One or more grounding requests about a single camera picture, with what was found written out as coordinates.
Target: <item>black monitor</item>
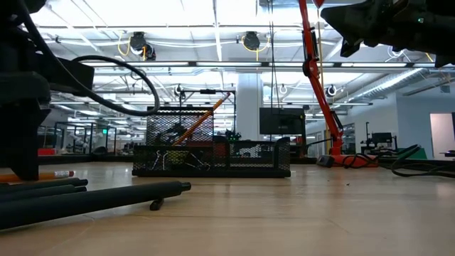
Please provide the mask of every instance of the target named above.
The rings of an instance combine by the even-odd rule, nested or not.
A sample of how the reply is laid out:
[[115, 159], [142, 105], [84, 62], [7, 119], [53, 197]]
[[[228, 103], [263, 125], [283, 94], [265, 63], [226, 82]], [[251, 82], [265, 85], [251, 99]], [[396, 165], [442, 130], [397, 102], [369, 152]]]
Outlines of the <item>black monitor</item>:
[[259, 109], [260, 134], [298, 134], [305, 130], [304, 109]]
[[371, 140], [374, 144], [378, 143], [392, 143], [392, 133], [391, 132], [377, 132], [371, 134]]

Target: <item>metal rod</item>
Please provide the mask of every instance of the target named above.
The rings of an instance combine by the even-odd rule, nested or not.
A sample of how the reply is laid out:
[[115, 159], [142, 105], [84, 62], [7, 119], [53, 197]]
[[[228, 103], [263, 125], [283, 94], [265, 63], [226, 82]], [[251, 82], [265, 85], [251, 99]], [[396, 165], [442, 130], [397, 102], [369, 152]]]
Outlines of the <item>metal rod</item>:
[[0, 203], [8, 201], [23, 200], [28, 198], [39, 198], [43, 196], [63, 195], [67, 193], [76, 193], [86, 191], [85, 187], [77, 189], [73, 185], [55, 186], [50, 188], [40, 188], [27, 191], [18, 191], [15, 193], [5, 193], [0, 195]]
[[188, 182], [172, 181], [0, 203], [0, 230], [179, 196], [190, 189]]
[[93, 140], [93, 123], [90, 124], [90, 145], [88, 145], [88, 154], [92, 153], [92, 140]]
[[117, 128], [114, 130], [114, 155], [117, 155]]
[[28, 190], [35, 190], [40, 188], [51, 188], [54, 186], [64, 186], [64, 185], [72, 185], [74, 187], [78, 186], [86, 186], [88, 184], [88, 180], [86, 179], [79, 179], [79, 178], [64, 178], [55, 181], [44, 181], [44, 182], [35, 182], [35, 183], [23, 183], [18, 185], [10, 185], [10, 186], [2, 186], [0, 187], [0, 195], [4, 193], [15, 193], [19, 191], [28, 191]]

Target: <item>computer screen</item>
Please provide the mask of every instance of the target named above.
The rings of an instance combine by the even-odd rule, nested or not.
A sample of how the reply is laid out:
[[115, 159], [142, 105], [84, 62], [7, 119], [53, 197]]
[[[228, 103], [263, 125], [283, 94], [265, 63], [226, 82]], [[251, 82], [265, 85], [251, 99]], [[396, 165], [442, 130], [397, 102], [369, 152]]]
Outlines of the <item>computer screen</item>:
[[305, 129], [303, 109], [279, 109], [261, 107], [259, 109], [260, 134], [302, 134]]

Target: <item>ductwork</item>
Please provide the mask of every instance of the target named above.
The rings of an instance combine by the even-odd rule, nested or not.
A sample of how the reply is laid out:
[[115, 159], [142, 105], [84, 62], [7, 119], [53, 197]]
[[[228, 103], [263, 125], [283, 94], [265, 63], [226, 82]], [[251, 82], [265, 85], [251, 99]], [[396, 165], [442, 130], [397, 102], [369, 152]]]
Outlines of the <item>ductwork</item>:
[[353, 95], [344, 97], [339, 102], [356, 102], [364, 98], [372, 99], [386, 96], [391, 92], [419, 82], [427, 74], [429, 74], [428, 69], [416, 68], [403, 73], [388, 75], [355, 92]]

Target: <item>power cord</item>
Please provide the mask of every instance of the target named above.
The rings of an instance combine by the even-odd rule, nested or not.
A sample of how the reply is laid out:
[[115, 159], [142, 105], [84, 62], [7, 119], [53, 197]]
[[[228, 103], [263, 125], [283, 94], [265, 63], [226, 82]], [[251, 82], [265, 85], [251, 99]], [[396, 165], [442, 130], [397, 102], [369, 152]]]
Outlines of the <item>power cord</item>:
[[63, 70], [65, 73], [69, 75], [69, 77], [75, 81], [75, 87], [79, 91], [83, 92], [86, 94], [90, 99], [94, 100], [95, 102], [100, 103], [101, 105], [104, 105], [105, 107], [108, 107], [112, 110], [121, 112], [123, 114], [129, 114], [132, 116], [138, 116], [138, 117], [146, 117], [151, 114], [154, 114], [158, 111], [159, 109], [159, 96], [157, 91], [155, 90], [154, 85], [150, 82], [150, 80], [147, 78], [146, 75], [141, 73], [137, 68], [131, 66], [128, 63], [125, 63], [120, 60], [116, 60], [114, 58], [108, 58], [104, 56], [97, 56], [97, 55], [87, 55], [87, 56], [81, 56], [73, 61], [84, 61], [84, 60], [101, 60], [101, 61], [106, 61], [106, 62], [111, 62], [115, 63], [123, 68], [127, 68], [131, 70], [132, 72], [136, 73], [140, 78], [142, 78], [145, 83], [150, 87], [150, 90], [152, 94], [154, 95], [154, 108], [149, 111], [137, 111], [137, 110], [128, 110], [124, 107], [121, 107], [120, 105], [116, 105], [108, 100], [103, 99], [90, 89], [87, 89], [77, 78], [74, 77], [73, 74], [60, 62], [60, 60], [53, 54], [52, 50], [49, 48], [47, 43], [43, 40], [41, 37], [41, 34], [39, 33], [38, 29], [36, 28], [35, 24], [33, 23], [31, 17], [30, 17], [30, 12], [28, 11], [27, 5], [25, 5], [23, 0], [17, 0], [18, 4], [18, 14], [23, 20], [23, 24], [27, 28], [28, 32], [30, 33], [31, 37], [33, 38], [34, 43], [36, 44], [37, 48], [43, 52], [45, 56], [50, 58], [56, 66], [58, 66], [61, 70]]
[[[422, 147], [420, 145], [412, 145], [402, 151], [396, 152], [397, 159], [392, 164], [385, 164], [381, 163], [381, 159], [386, 155], [388, 152], [378, 154], [374, 158], [366, 155], [366, 154], [355, 154], [352, 156], [347, 156], [341, 162], [341, 166], [344, 168], [352, 168], [352, 169], [360, 169], [371, 164], [379, 164], [379, 166], [391, 170], [391, 172], [397, 176], [401, 177], [415, 177], [415, 176], [441, 176], [447, 178], [455, 178], [455, 164], [443, 164], [443, 165], [436, 165], [436, 164], [427, 164], [427, 163], [411, 163], [409, 164], [405, 160], [407, 160], [412, 155], [416, 154]], [[353, 158], [352, 161], [347, 164], [347, 160]], [[359, 158], [362, 159], [365, 163], [361, 166], [354, 166], [355, 160]], [[398, 171], [400, 169], [407, 169], [411, 171], [421, 171], [420, 173], [404, 173]]]

